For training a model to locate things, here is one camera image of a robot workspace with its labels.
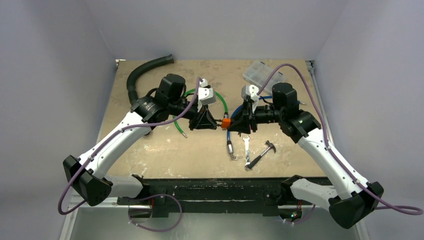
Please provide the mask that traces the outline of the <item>orange black padlock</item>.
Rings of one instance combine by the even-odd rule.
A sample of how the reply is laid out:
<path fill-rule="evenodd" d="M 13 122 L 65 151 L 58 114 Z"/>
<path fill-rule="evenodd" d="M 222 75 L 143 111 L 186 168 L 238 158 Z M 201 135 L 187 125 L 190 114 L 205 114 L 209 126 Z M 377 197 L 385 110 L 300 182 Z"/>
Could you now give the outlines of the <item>orange black padlock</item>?
<path fill-rule="evenodd" d="M 220 119 L 219 121 L 218 121 L 218 125 L 223 129 L 223 130 L 227 130 L 231 125 L 232 125 L 232 123 L 233 123 L 234 121 L 231 119 L 231 118 L 229 118 L 229 117 L 227 117 L 227 118 L 223 118 L 223 119 Z"/>

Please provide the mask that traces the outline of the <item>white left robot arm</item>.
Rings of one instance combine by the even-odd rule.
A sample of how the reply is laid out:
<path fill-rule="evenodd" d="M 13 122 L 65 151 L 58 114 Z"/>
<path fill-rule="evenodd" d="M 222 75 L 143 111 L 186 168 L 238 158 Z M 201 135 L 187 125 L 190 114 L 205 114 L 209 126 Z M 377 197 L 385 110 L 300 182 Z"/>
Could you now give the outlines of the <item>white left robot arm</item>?
<path fill-rule="evenodd" d="M 216 101 L 216 93 L 204 78 L 198 78 L 192 99 L 184 96 L 185 79 L 168 74 L 160 85 L 132 103 L 120 123 L 94 147 L 79 157 L 68 156 L 63 161 L 66 178 L 90 206 L 109 197 L 130 198 L 138 205 L 146 203 L 149 191 L 136 174 L 128 177 L 108 175 L 114 163 L 141 137 L 155 127 L 170 124 L 174 119 L 189 120 L 189 128 L 215 130 L 218 126 L 208 105 Z"/>

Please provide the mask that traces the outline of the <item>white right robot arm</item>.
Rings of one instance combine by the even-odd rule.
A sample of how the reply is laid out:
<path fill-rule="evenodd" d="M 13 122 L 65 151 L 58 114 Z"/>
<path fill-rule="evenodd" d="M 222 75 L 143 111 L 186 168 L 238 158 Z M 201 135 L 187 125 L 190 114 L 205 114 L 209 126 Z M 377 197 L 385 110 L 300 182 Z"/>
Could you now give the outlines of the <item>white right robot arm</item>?
<path fill-rule="evenodd" d="M 302 200 L 323 208 L 342 228 L 349 229 L 373 212 L 384 189 L 377 181 L 369 182 L 325 139 L 319 121 L 300 109 L 297 92 L 289 83 L 276 83 L 272 103 L 259 106 L 259 88 L 253 84 L 241 90 L 241 110 L 231 117 L 230 132 L 251 134 L 258 124 L 278 123 L 281 131 L 313 158 L 331 186 L 319 185 L 294 175 L 283 181 L 275 202 L 292 204 Z"/>

